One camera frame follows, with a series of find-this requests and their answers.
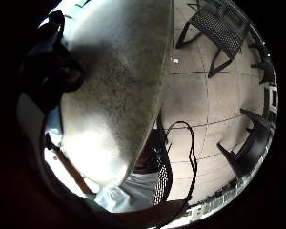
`black object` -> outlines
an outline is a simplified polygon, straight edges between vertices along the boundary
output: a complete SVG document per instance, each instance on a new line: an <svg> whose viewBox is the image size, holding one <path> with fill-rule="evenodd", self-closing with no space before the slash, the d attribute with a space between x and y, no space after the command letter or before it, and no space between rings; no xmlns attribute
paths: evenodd
<svg viewBox="0 0 286 229"><path fill-rule="evenodd" d="M167 200L169 193L171 192L173 183L171 162L169 160L168 152L165 147L166 139L162 124L161 113L159 114L156 120L156 126L157 126L157 140L155 142L156 144L155 149L158 155L158 163L160 169L158 173L159 180L155 186L155 194L153 199L154 205Z"/></svg>
<svg viewBox="0 0 286 229"><path fill-rule="evenodd" d="M265 45L265 42L258 36L255 28L251 27L250 34L252 35L255 43L249 45L249 48L257 49L261 61L251 65L251 68L259 68L264 71L263 79L259 84L272 83L275 84L275 68L271 61L269 51Z"/></svg>
<svg viewBox="0 0 286 229"><path fill-rule="evenodd" d="M193 170L193 178L192 178L192 183L191 183L188 195L184 198L184 202L183 202L182 206L180 207L180 209L174 214L174 216L171 219L169 219L168 221L166 221L166 222L162 223L161 225L157 226L156 229L159 229L159 228L169 224L170 222L175 220L175 218L177 218L180 215L181 211L186 207L188 202L192 199L193 189L194 189L194 185L196 183L197 159L196 159L195 154L194 154L194 132L193 132L192 127L189 125L189 123L187 123L185 121L176 121L175 123L173 123L169 127L169 129L166 131L166 134L164 135L165 142L167 141L168 134L170 133L170 131L172 130L172 128L173 128L173 126L175 124L185 124L187 126L187 129L191 133L192 142L191 142L191 148L190 148L190 152L189 152L189 161L191 163L191 167L192 167L192 170Z"/></svg>
<svg viewBox="0 0 286 229"><path fill-rule="evenodd" d="M201 32L184 42L190 25ZM210 78L232 63L248 34L249 27L249 18L232 1L206 0L204 6L185 24L175 47L178 49L196 40L202 33L208 36L218 47L209 70ZM221 51L227 54L229 60L215 68L215 61Z"/></svg>
<svg viewBox="0 0 286 229"><path fill-rule="evenodd" d="M22 91L44 112L59 104L63 93L77 90L84 81L84 71L61 44L65 27L63 13L49 14L49 22L36 35L36 45L22 63Z"/></svg>
<svg viewBox="0 0 286 229"><path fill-rule="evenodd" d="M217 147L227 158L237 177L248 175L254 169L265 152L272 126L269 120L258 114L243 109L240 111L253 121L254 128L247 129L250 135L239 152L228 152L219 142L217 143Z"/></svg>

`person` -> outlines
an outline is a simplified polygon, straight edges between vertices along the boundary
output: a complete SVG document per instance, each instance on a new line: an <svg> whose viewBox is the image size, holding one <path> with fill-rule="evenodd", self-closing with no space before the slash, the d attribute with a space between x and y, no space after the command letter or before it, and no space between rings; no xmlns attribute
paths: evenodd
<svg viewBox="0 0 286 229"><path fill-rule="evenodd" d="M55 114L50 114L46 131L50 132L51 135L61 135L57 123ZM163 201L158 205L153 205L159 171L155 152L157 138L157 130L152 129L132 172L121 185L113 188L100 188L97 193L85 183L84 178L61 150L57 150L56 154L85 194L85 198L113 213L131 228L154 227L172 219L183 205L180 216L188 208L183 199Z"/></svg>

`patio chair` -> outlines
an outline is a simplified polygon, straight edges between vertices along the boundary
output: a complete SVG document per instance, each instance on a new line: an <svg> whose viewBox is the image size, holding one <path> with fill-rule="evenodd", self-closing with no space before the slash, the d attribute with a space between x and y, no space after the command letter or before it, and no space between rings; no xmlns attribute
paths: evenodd
<svg viewBox="0 0 286 229"><path fill-rule="evenodd" d="M275 76L275 68L271 61L270 54L268 52L268 49L265 45L265 42L263 42L258 35L256 34L256 31L251 29L250 34L255 40L255 43L252 43L249 45L249 48L257 49L261 61L255 64L251 65L251 68L259 68L264 71L264 75L262 80L259 82L259 84L263 83L276 83L276 76Z"/></svg>
<svg viewBox="0 0 286 229"><path fill-rule="evenodd" d="M270 121L253 112L243 109L240 109L240 111L254 123L253 129L247 129L250 135L244 145L235 154L233 151L227 151L219 142L217 143L217 147L228 160L236 177L246 176L255 168L258 160L265 152L265 147L271 134Z"/></svg>
<svg viewBox="0 0 286 229"><path fill-rule="evenodd" d="M190 25L198 28L200 33L189 41L184 41ZM198 12L185 24L175 45L177 49L195 41L201 34L205 34L216 45L217 52L212 60L209 78L229 66L239 52L249 31L250 21L246 15L230 0L206 0ZM215 61L221 51L229 60L215 67Z"/></svg>

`chair leg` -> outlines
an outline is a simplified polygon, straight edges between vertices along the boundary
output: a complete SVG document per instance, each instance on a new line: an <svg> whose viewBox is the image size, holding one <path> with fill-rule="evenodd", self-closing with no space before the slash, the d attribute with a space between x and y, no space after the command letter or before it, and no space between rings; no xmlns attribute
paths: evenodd
<svg viewBox="0 0 286 229"><path fill-rule="evenodd" d="M221 48L218 47L217 53L215 54L215 56L212 60L212 63L211 63L211 67L210 67L209 75L208 75L209 78L213 77L214 75L216 75L217 73L219 73L221 70L225 69L228 65L230 65L232 63L232 59L229 59L228 61L226 61L222 65L214 68L215 61L217 60L220 52L221 52Z"/></svg>
<svg viewBox="0 0 286 229"><path fill-rule="evenodd" d="M225 148L222 147L222 145L219 142L217 143L217 147L221 151L221 153L226 157L226 159L228 160L231 168L235 172L235 175L237 177L242 177L242 173L241 173L241 171L240 171L240 169L239 169L239 167L235 161L234 153L230 153L229 151L227 151Z"/></svg>
<svg viewBox="0 0 286 229"><path fill-rule="evenodd" d="M189 28L189 26L190 26L190 23L188 24L189 22L187 22L186 24L185 24L185 26L184 26L184 28L183 28L183 31L182 31L182 33L180 34L180 36L179 36L179 39L178 39L178 41L177 41L177 43L176 43L176 45L175 45L175 47L177 48L177 49L179 49L179 48L181 48L182 46L185 46L185 45L187 45L187 44L189 44L189 43L191 43L191 42L193 42L193 41L195 41L199 36L201 36L203 33L202 33L202 31L199 33L199 34L197 34L195 37L193 37L191 40L188 40L188 41L184 41L184 39L185 39L185 36L186 36L186 34L187 34L187 31L188 31L188 28Z"/></svg>
<svg viewBox="0 0 286 229"><path fill-rule="evenodd" d="M188 31L188 29L189 29L189 26L190 26L190 22L187 22L187 23L184 25L183 30L182 30L182 33L180 34L179 39L178 39L177 43L175 44L175 47L176 47L177 49L182 46L183 41L184 41L184 38L185 38L185 36L186 36L186 34L187 34L187 31Z"/></svg>
<svg viewBox="0 0 286 229"><path fill-rule="evenodd" d="M244 109L240 109L240 112L248 116L253 121L254 125L258 123L267 129L270 128L270 122L267 119L263 118L262 116Z"/></svg>

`chair backrest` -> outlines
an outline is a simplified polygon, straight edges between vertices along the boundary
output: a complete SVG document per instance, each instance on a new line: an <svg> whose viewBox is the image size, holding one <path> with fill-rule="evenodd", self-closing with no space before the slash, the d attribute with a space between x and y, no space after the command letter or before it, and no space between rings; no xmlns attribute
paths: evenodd
<svg viewBox="0 0 286 229"><path fill-rule="evenodd" d="M254 128L249 130L250 135L246 139L246 142L237 154L227 152L220 144L218 145L237 177L245 176L254 169L258 160L265 152L265 147L271 133L270 121L253 112L243 109L240 109L240 111L254 123Z"/></svg>
<svg viewBox="0 0 286 229"><path fill-rule="evenodd" d="M232 1L206 0L189 22L200 29L231 59L237 55L249 31L250 21Z"/></svg>

